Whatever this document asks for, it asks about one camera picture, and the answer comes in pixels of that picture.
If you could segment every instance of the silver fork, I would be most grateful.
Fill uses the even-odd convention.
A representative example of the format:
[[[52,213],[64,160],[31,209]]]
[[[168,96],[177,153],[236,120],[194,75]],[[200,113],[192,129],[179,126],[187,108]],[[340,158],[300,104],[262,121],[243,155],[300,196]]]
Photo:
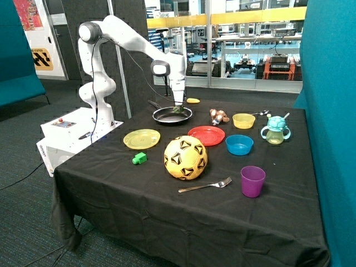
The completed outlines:
[[[224,186],[228,185],[231,181],[232,181],[232,179],[230,177],[228,177],[223,181],[217,182],[216,184],[194,186],[194,187],[190,187],[190,188],[180,189],[180,190],[178,190],[178,192],[182,193],[182,192],[187,192],[187,191],[191,191],[191,190],[195,190],[195,189],[199,189],[199,188],[205,188],[208,186],[224,187]]]

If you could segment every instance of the yellow soccer ball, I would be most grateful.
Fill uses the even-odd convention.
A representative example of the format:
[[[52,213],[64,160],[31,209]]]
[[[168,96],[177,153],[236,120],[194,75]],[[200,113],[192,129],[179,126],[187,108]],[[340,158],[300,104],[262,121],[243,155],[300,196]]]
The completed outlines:
[[[172,140],[165,150],[167,171],[182,180],[197,178],[207,164],[205,146],[192,136],[180,136]]]

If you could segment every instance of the white control box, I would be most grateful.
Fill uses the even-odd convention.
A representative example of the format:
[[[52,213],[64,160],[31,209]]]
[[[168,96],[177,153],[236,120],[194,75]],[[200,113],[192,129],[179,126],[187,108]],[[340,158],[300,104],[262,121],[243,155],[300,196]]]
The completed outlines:
[[[123,124],[96,125],[92,114],[92,108],[81,107],[41,125],[44,138],[37,142],[37,148],[50,177],[57,166]]]

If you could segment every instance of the yellow beam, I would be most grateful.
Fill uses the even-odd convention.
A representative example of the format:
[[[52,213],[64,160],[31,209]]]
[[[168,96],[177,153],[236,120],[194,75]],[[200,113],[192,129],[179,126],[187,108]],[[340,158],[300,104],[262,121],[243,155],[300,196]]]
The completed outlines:
[[[149,18],[147,20],[148,29],[156,28],[174,28],[174,27],[189,27],[197,25],[206,25],[206,15],[182,16],[171,18]]]
[[[211,15],[211,24],[246,23],[246,22],[273,22],[273,21],[299,21],[304,20],[306,7],[273,8],[258,11],[244,11],[235,13],[221,13]],[[205,14],[196,16],[182,16],[170,18],[149,18],[148,29],[175,28],[206,25]]]
[[[273,8],[257,11],[212,14],[211,24],[299,21],[305,18],[306,7]]]

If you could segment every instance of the teal partition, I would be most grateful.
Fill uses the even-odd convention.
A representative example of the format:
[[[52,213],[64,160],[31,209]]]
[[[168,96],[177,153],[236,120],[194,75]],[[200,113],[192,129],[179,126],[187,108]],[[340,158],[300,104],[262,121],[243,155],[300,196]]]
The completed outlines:
[[[331,266],[356,266],[356,75],[352,1],[308,2],[301,42],[303,89]]]
[[[0,107],[44,95],[13,0],[1,0]]]

